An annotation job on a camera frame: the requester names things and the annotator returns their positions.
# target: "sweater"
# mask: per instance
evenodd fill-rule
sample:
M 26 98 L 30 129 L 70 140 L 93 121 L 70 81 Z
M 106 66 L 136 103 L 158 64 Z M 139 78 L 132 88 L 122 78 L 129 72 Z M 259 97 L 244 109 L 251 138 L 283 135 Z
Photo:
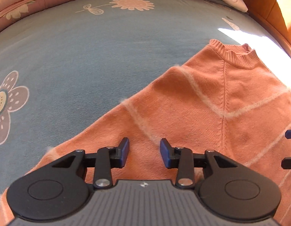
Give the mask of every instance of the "sweater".
M 82 133 L 51 149 L 31 171 L 72 152 L 96 152 L 130 140 L 123 169 L 116 179 L 172 179 L 160 156 L 161 138 L 194 153 L 214 149 L 273 180 L 282 200 L 275 219 L 291 226 L 291 170 L 281 160 L 291 156 L 291 90 L 284 86 L 247 44 L 210 40 L 182 66 L 171 67 L 143 90 L 123 100 Z M 86 182 L 92 183 L 92 169 Z M 195 169 L 196 178 L 201 171 Z M 13 219 L 0 197 L 0 226 Z

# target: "gray ribbed plate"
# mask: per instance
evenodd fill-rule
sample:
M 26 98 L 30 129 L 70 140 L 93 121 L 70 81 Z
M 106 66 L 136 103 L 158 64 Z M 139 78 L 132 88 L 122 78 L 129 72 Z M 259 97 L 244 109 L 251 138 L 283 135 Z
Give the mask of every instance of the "gray ribbed plate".
M 120 180 L 98 190 L 78 213 L 56 222 L 15 219 L 9 226 L 279 226 L 273 219 L 233 223 L 206 210 L 192 191 L 175 188 L 170 180 Z

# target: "white logo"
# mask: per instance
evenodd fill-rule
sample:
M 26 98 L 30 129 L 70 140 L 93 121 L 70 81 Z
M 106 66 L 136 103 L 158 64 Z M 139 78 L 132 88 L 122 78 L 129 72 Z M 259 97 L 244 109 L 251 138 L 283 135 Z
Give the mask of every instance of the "white logo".
M 140 186 L 141 186 L 141 187 L 143 187 L 143 188 L 145 188 L 145 187 L 147 187 L 147 186 L 148 186 L 148 183 L 146 183 L 146 182 L 143 182 L 143 183 L 141 183 L 141 184 L 140 184 Z

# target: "metal screw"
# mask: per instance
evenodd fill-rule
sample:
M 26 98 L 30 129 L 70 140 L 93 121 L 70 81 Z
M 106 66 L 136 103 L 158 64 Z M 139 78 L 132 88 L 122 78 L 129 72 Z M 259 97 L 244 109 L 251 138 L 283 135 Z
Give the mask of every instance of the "metal screw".
M 178 180 L 178 183 L 181 185 L 181 186 L 190 186 L 193 184 L 193 181 L 189 178 L 181 178 Z
M 95 184 L 99 187 L 107 187 L 108 185 L 110 185 L 110 181 L 108 179 L 101 178 L 96 180 Z

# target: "wooden bed frame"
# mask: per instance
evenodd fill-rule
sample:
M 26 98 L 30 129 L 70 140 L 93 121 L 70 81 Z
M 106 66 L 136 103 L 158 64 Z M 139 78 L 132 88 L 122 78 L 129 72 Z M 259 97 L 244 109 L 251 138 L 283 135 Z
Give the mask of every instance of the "wooden bed frame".
M 249 15 L 267 30 L 291 58 L 291 0 L 244 0 Z

